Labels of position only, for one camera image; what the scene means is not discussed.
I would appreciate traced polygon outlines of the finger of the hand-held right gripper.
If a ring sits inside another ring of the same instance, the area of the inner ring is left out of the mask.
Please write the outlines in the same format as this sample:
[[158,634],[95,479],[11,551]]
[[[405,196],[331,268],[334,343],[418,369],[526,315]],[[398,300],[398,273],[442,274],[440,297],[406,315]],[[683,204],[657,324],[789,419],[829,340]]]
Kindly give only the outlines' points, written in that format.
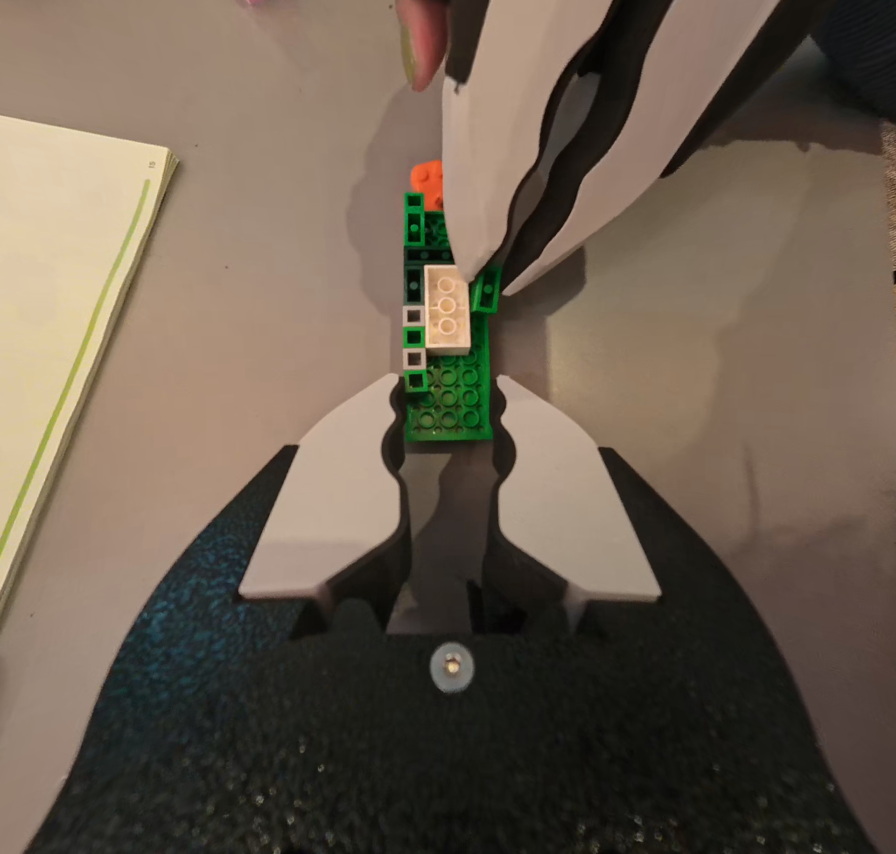
[[633,106],[573,210],[511,296],[613,221],[660,176],[779,0],[673,0],[647,51]]
[[539,162],[554,86],[614,1],[450,0],[443,209],[465,281],[504,243],[512,199]]

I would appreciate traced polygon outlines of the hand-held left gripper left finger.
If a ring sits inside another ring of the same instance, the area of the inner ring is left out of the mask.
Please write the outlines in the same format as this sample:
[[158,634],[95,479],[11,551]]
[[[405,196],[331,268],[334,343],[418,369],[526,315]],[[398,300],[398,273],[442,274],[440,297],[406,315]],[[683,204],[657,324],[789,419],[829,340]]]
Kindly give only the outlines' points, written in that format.
[[411,569],[401,412],[387,374],[344,401],[300,440],[238,592],[248,601],[301,600],[325,623],[347,600],[383,629]]

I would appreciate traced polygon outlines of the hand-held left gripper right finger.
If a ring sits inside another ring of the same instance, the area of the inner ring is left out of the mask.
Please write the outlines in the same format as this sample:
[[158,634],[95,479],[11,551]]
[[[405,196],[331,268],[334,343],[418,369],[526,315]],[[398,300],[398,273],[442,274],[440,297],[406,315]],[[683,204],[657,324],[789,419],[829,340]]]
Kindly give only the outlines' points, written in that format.
[[509,376],[496,379],[492,404],[487,611],[526,623],[560,609],[575,629],[594,602],[657,603],[661,588],[599,445]]

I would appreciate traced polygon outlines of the green brick assembly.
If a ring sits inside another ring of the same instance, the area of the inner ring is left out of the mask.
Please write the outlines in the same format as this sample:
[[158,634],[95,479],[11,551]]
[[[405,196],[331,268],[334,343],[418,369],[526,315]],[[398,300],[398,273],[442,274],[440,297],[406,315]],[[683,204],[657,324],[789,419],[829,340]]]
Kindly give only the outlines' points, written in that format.
[[442,211],[404,195],[402,374],[412,443],[492,438],[488,317],[470,310]]

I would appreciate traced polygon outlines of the green hollow brick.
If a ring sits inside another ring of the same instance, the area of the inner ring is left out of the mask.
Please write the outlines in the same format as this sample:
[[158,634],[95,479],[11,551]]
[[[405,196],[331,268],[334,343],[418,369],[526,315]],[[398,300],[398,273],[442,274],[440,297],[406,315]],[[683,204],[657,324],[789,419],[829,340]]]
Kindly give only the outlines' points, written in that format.
[[500,299],[502,266],[486,266],[469,287],[472,313],[494,315]]

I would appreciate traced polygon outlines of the grey desk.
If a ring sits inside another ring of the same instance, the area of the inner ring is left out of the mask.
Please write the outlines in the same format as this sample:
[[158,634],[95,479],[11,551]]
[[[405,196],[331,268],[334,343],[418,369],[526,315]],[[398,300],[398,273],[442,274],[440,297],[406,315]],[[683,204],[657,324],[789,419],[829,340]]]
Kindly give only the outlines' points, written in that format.
[[[282,445],[399,364],[400,195],[441,89],[387,0],[2,0],[2,114],[181,161],[2,628],[2,852],[141,606]],[[894,852],[894,308],[875,121],[807,45],[498,316],[497,364],[617,449],[774,634]]]

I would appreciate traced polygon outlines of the person's right hand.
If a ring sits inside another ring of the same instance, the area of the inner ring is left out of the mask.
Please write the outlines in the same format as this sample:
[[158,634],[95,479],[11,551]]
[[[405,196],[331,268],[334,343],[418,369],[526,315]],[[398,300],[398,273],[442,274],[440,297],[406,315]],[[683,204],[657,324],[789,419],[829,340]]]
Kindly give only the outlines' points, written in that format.
[[399,23],[401,62],[409,88],[425,90],[445,58],[450,0],[392,0]]

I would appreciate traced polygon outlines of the dark blue cloth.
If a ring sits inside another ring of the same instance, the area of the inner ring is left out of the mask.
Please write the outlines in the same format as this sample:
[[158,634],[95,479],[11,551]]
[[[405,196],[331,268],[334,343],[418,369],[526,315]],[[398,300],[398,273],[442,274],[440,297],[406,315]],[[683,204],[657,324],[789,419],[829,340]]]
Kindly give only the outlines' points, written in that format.
[[894,123],[895,0],[837,0],[811,37],[842,85]]

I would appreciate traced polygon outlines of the orange brick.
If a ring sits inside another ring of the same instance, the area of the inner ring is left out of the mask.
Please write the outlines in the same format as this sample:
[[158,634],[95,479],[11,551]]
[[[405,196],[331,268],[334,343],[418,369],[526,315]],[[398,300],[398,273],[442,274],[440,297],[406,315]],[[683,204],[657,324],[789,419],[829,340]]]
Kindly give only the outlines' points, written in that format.
[[410,174],[411,190],[423,198],[427,211],[443,211],[442,161],[433,160],[413,167]]

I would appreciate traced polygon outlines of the pale green instruction booklet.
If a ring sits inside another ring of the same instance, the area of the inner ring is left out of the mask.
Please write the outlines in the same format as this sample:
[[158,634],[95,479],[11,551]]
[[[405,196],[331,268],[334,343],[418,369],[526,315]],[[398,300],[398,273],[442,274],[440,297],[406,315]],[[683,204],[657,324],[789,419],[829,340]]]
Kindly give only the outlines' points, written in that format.
[[1,118],[1,602],[39,523],[178,165]]

